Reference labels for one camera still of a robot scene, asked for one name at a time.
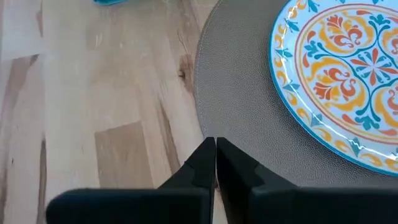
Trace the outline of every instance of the decorative plate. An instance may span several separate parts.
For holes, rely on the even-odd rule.
[[[398,175],[397,0],[291,0],[270,37],[276,88],[317,140]]]

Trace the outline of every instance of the red floral motif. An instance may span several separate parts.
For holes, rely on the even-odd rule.
[[[354,25],[349,29],[345,29],[343,28],[343,18],[337,15],[329,17],[327,21],[327,25],[329,27],[332,27],[333,29],[338,29],[340,30],[340,33],[343,33],[329,36],[330,39],[333,39],[335,44],[339,46],[348,46],[349,48],[353,48],[354,45],[361,44],[359,39],[362,38],[363,33],[357,25]]]
[[[348,98],[354,96],[356,93],[354,84],[356,83],[355,79],[349,78],[349,73],[343,73],[337,68],[331,68],[329,70],[323,71],[326,76],[330,77],[333,81],[340,84],[339,89],[343,94],[343,98],[348,101]],[[349,81],[349,88],[345,87],[346,82]],[[332,89],[336,85],[326,85],[320,82],[316,82],[315,94],[320,97],[320,99],[330,100],[332,99]]]
[[[365,53],[368,57],[358,59],[351,59],[351,62],[357,66],[357,69],[360,69],[364,74],[364,77],[368,77],[370,75],[370,84],[374,86],[377,83],[377,80],[381,79],[379,73],[384,74],[384,76],[389,74],[398,74],[398,71],[394,68],[391,68],[390,63],[385,62],[385,57],[379,56],[379,50],[373,49],[372,54]]]
[[[396,98],[396,91],[398,91],[398,86],[395,87],[395,91],[394,90],[388,91],[388,93],[390,93],[391,96],[390,96],[390,98],[388,98],[387,104],[388,104],[388,107],[390,107],[392,110],[394,110],[392,112],[393,115],[398,115],[398,104],[394,103],[394,100]]]

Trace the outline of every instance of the light wood plank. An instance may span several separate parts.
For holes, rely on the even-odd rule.
[[[106,188],[153,188],[141,122],[95,133],[99,182]]]
[[[0,125],[4,191],[3,223],[31,223],[44,212],[39,203],[40,151],[44,138],[43,59],[38,55],[12,61]]]

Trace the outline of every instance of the teal floral motif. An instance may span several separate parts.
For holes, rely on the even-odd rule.
[[[290,21],[290,20],[288,20],[288,19],[285,19],[285,22],[286,22],[286,24],[287,24],[287,26],[289,27],[289,30],[291,31],[291,32],[293,32],[293,31],[300,31],[300,29],[299,29],[299,27],[297,26],[297,24],[298,24],[298,22],[292,22],[292,21]]]
[[[315,53],[318,52],[318,48],[315,45],[315,41],[311,40],[310,45],[306,45],[304,46],[304,48],[308,51],[308,56],[312,57],[312,55],[314,55]]]
[[[293,57],[293,55],[288,52],[288,49],[279,49],[279,50],[275,50],[275,51],[283,58],[287,59],[287,58]]]
[[[286,86],[283,86],[282,88],[295,93],[296,90],[298,90],[298,88],[300,88],[300,85],[290,82],[289,84],[287,84]]]
[[[312,0],[308,0],[308,11],[318,12],[319,4],[316,4]]]
[[[371,20],[373,20],[374,22],[376,22],[377,24],[379,24],[380,26],[383,24],[390,24],[391,21],[388,19],[385,19],[383,15],[377,15],[377,17],[371,16],[370,17]]]
[[[359,143],[359,140],[357,137],[355,137],[353,140],[348,140],[349,144],[351,145],[351,148],[355,154],[356,157],[358,157],[359,153],[362,150],[362,147],[364,147],[363,145],[361,145],[361,143]]]
[[[359,124],[362,124],[365,130],[370,130],[372,127],[375,129],[379,129],[380,125],[375,123],[369,116],[363,118],[355,118],[355,121]]]
[[[311,127],[322,125],[322,114],[312,115]]]

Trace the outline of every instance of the blue object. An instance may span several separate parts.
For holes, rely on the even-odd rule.
[[[127,0],[94,0],[95,3],[100,4],[102,6],[110,6],[112,4],[117,4],[125,1]]]

